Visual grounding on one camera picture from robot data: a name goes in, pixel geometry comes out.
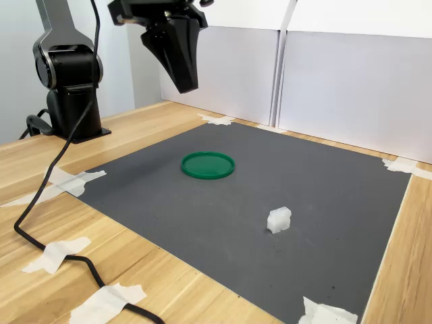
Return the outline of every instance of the black cable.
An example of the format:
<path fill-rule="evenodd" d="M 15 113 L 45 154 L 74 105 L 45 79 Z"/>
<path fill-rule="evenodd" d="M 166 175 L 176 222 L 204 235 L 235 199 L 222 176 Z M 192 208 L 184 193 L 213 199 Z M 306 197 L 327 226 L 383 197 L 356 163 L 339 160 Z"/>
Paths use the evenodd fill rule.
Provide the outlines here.
<path fill-rule="evenodd" d="M 48 109 L 42 109 L 41 111 L 38 112 L 38 117 L 42 117 L 42 115 L 44 113 L 47 113 L 49 115 L 49 111 Z M 24 130 L 24 133 L 22 133 L 22 135 L 20 136 L 20 138 L 18 140 L 22 140 L 23 138 L 25 138 L 28 135 L 28 128 L 26 130 Z"/>
<path fill-rule="evenodd" d="M 65 154 L 66 150 L 68 149 L 68 147 L 71 143 L 72 136 L 74 135 L 76 129 L 80 125 L 81 121 L 86 117 L 88 111 L 90 110 L 94 101 L 96 100 L 96 89 L 97 89 L 97 84 L 98 84 L 97 69 L 96 69 L 96 67 L 97 67 L 97 49 L 99 46 L 99 31 L 101 29 L 101 21 L 99 19 L 99 13 L 97 11 L 95 0 L 90 0 L 90 2 L 92 3 L 94 16 L 96 18 L 96 32 L 95 32 L 95 36 L 94 36 L 94 51 L 93 51 L 93 58 L 92 58 L 92 96 L 91 96 L 91 99 L 88 102 L 86 109 L 82 112 L 80 119 L 76 122 L 75 126 L 72 128 L 72 131 L 70 132 L 70 135 L 68 136 L 66 143 L 63 146 L 63 148 L 61 149 L 60 153 L 58 154 L 58 156 L 55 157 L 53 162 L 51 162 L 51 164 L 49 165 L 48 170 L 47 170 L 47 174 L 43 178 L 42 184 L 40 184 L 40 187 L 39 187 L 38 191 L 36 192 L 36 194 L 34 195 L 32 201 L 30 201 L 30 204 L 28 204 L 27 208 L 21 214 L 20 218 L 18 218 L 18 220 L 13 225 L 13 228 L 15 229 L 15 231 L 19 235 L 21 235 L 23 238 L 25 238 L 27 241 L 29 241 L 30 243 L 32 243 L 33 245 L 35 245 L 37 248 L 41 249 L 42 251 L 45 249 L 45 245 L 40 243 L 38 240 L 34 239 L 32 236 L 28 235 L 24 230 L 22 230 L 20 228 L 20 224 L 26 218 L 26 216 L 29 214 L 29 212 L 32 210 L 32 208 L 34 207 L 34 205 L 38 201 L 39 197 L 42 194 L 42 191 L 45 189 L 45 186 L 47 185 L 48 179 L 51 175 L 51 172 L 53 171 L 54 166 L 61 159 L 61 157 Z M 103 282 L 101 276 L 97 273 L 95 265 L 93 265 L 92 261 L 89 258 L 87 258 L 85 256 L 79 256 L 79 255 L 67 255 L 65 257 L 65 260 L 85 262 L 88 265 L 88 268 L 90 269 L 90 271 L 91 271 L 94 279 L 96 280 L 97 284 L 99 285 L 99 287 L 102 288 L 103 286 L 105 286 L 105 283 Z M 157 315 L 155 315 L 155 314 L 153 314 L 153 313 L 151 313 L 151 312 L 149 312 L 143 308 L 135 306 L 133 304 L 126 304 L 124 308 L 128 309 L 129 311 L 132 311 L 136 314 L 142 315 L 142 316 L 150 319 L 151 321 L 153 321 L 156 324 L 165 324 L 165 322 L 160 317 L 158 317 Z"/>

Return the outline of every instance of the small white object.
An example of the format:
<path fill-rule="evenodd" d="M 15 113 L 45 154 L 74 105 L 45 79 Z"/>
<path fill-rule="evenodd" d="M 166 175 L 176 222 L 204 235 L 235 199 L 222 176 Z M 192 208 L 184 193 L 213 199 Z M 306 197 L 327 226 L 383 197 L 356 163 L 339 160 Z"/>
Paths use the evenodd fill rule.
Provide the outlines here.
<path fill-rule="evenodd" d="M 398 157 L 395 161 L 383 159 L 384 166 L 390 171 L 401 171 L 414 174 L 417 177 L 432 180 L 432 172 L 417 167 L 417 161 Z"/>
<path fill-rule="evenodd" d="M 105 174 L 107 174 L 105 171 L 99 171 L 93 173 L 81 172 L 77 175 L 73 175 L 73 174 L 69 174 L 68 172 L 58 167 L 54 167 L 53 172 L 51 172 L 51 175 L 49 177 L 49 181 L 50 183 L 52 183 L 52 185 L 46 187 L 42 191 L 41 196 L 39 197 L 38 201 L 36 201 L 36 205 L 40 204 L 43 201 L 54 198 L 65 191 L 69 192 L 75 197 L 79 197 L 84 193 L 85 190 L 84 185 L 87 182 L 97 179 L 101 176 L 104 176 Z M 4 204 L 0 207 L 9 207 L 9 206 L 28 204 L 30 201 L 32 201 L 35 194 L 36 193 L 33 192 L 24 197 L 11 201 L 7 204 Z"/>
<path fill-rule="evenodd" d="M 79 253 L 90 243 L 91 241 L 86 237 L 77 238 L 73 241 L 49 243 L 44 249 L 43 254 L 34 262 L 30 262 L 30 264 L 21 271 L 32 273 L 40 269 L 45 269 L 52 275 L 58 270 L 66 255 Z"/>
<path fill-rule="evenodd" d="M 290 227 L 291 210 L 286 207 L 278 208 L 270 212 L 267 218 L 267 228 L 271 233 L 277 233 Z"/>
<path fill-rule="evenodd" d="M 357 315 L 342 308 L 317 304 L 303 297 L 305 315 L 298 324 L 356 324 Z"/>
<path fill-rule="evenodd" d="M 231 125 L 231 121 L 235 119 L 234 117 L 230 117 L 230 116 L 223 116 L 217 118 L 217 117 L 206 116 L 201 113 L 199 113 L 198 115 L 202 117 L 202 120 L 207 120 L 208 124 L 215 124 L 215 125 Z"/>
<path fill-rule="evenodd" d="M 274 128 L 266 125 L 258 125 L 256 128 L 259 128 L 260 130 L 268 130 L 269 132 L 278 133 L 278 134 L 282 134 L 286 132 L 286 130 L 282 130 L 280 128 Z"/>
<path fill-rule="evenodd" d="M 141 285 L 123 287 L 119 283 L 104 286 L 70 313 L 70 324 L 103 324 L 120 314 L 127 303 L 146 298 Z"/>

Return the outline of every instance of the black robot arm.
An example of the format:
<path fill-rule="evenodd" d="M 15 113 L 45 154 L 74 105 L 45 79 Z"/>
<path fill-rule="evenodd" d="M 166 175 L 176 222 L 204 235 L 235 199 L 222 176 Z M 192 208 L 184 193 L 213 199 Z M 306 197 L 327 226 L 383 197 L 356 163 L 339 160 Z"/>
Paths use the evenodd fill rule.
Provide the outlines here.
<path fill-rule="evenodd" d="M 42 84 L 49 89 L 47 105 L 52 128 L 38 116 L 27 119 L 30 134 L 67 138 L 92 96 L 92 41 L 75 29 L 67 0 L 36 0 L 45 33 L 33 54 Z M 198 33 L 207 27 L 193 0 L 114 0 L 109 11 L 115 25 L 139 24 L 146 28 L 143 44 L 161 62 L 181 93 L 198 88 L 196 46 Z M 201 0 L 205 7 L 213 0 Z M 97 57 L 97 80 L 103 77 Z M 95 99 L 75 131 L 78 143 L 111 133 L 101 127 Z"/>

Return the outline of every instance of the green lid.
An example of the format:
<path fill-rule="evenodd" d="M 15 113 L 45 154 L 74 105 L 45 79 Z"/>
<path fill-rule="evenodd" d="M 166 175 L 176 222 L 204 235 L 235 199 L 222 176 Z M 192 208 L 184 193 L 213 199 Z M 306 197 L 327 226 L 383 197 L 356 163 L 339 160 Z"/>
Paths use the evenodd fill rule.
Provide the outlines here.
<path fill-rule="evenodd" d="M 182 159 L 182 170 L 198 179 L 221 179 L 234 172 L 231 157 L 218 152 L 195 152 Z"/>

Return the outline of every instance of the wooden tabletop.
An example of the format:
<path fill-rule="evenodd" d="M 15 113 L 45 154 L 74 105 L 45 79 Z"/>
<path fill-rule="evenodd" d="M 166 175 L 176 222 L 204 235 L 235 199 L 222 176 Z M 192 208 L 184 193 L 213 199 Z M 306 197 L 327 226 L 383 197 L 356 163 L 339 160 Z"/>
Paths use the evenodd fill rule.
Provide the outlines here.
<path fill-rule="evenodd" d="M 77 174 L 146 146 L 203 125 L 197 113 L 164 102 L 103 119 L 112 131 L 71 145 L 58 163 Z M 254 123 L 236 119 L 249 126 Z M 292 132 L 369 155 L 396 157 Z M 64 141 L 35 136 L 0 146 L 0 205 L 34 192 Z M 432 165 L 418 167 L 432 171 Z M 0 208 L 0 323 L 67 323 L 70 312 L 98 290 L 87 266 L 65 261 L 54 275 L 21 269 L 41 252 L 14 232 L 26 206 Z M 44 244 L 90 238 L 80 255 L 89 257 L 106 284 L 142 285 L 147 298 L 138 303 L 166 323 L 279 323 L 277 319 L 185 262 L 140 237 L 78 199 L 63 193 L 35 206 L 22 228 Z M 147 323 L 123 310 L 113 323 Z M 375 281 L 363 323 L 432 323 L 431 181 L 412 176 Z"/>

